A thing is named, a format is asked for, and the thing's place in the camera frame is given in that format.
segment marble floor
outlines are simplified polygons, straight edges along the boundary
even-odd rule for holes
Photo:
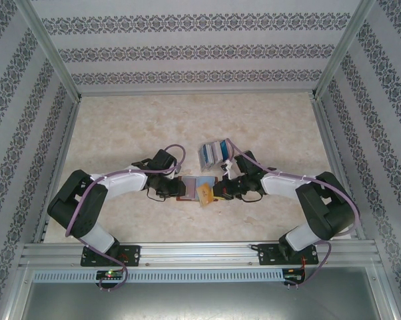
[[[187,150],[180,174],[200,175],[199,146],[226,137],[270,167],[308,175],[330,170],[307,93],[84,97],[60,185],[76,169],[116,171],[172,143]],[[120,242],[271,241],[305,218],[298,201],[279,196],[201,208],[151,201],[143,191],[106,202],[99,222]],[[76,241],[64,234],[51,219],[45,242]]]

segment yellow card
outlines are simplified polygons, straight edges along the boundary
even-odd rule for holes
[[[196,192],[198,193],[201,207],[204,207],[205,205],[208,205],[214,201],[214,195],[208,183],[204,183],[203,185],[197,187]]]

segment patterned wallpaper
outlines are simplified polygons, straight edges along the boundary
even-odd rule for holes
[[[0,306],[32,242],[73,101],[11,0],[0,0]]]
[[[401,311],[401,0],[374,4],[321,98]]]
[[[313,89],[359,0],[32,4],[81,93]]]

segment card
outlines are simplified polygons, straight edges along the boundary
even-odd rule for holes
[[[195,200],[196,197],[196,177],[181,177],[181,181],[186,186],[186,195],[180,197],[180,199],[184,200]]]
[[[220,141],[215,141],[214,142],[215,150],[216,150],[216,161],[215,163],[222,163],[222,152],[221,152],[221,146],[220,146]]]
[[[234,157],[234,150],[233,150],[233,147],[230,145],[230,143],[227,141],[227,140],[225,140],[226,141],[226,146],[227,146],[227,151],[228,151],[228,157]]]
[[[212,156],[214,157],[214,164],[215,164],[218,163],[216,145],[215,143],[211,143],[211,146],[212,146]]]
[[[206,167],[204,146],[202,146],[199,149],[199,163],[200,163],[200,169],[203,170]]]
[[[206,150],[206,145],[203,145],[203,155],[205,157],[205,163],[208,165],[208,151]]]
[[[215,184],[215,178],[216,177],[206,177],[206,176],[197,177],[196,188],[200,187],[201,185],[204,185],[205,183],[208,183],[209,187],[212,189],[212,187],[214,187]],[[195,195],[195,200],[199,201],[198,194]]]
[[[211,147],[211,145],[205,145],[205,147],[206,147],[206,156],[208,157],[206,166],[211,167],[214,164],[214,156],[212,155],[212,147]]]
[[[212,194],[212,188],[208,183],[204,183],[203,185],[196,188],[196,192],[198,194],[200,206],[204,207],[209,203],[214,201],[214,195]]]
[[[226,161],[228,159],[228,150],[227,150],[226,141],[225,140],[221,141],[220,146],[221,146],[221,152],[222,152],[222,160]]]

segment ventilation slot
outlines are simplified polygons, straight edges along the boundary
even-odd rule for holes
[[[35,283],[92,283],[96,270],[36,271]],[[282,269],[229,270],[140,270],[129,269],[129,283],[211,283],[284,281]],[[119,280],[104,280],[117,283]]]

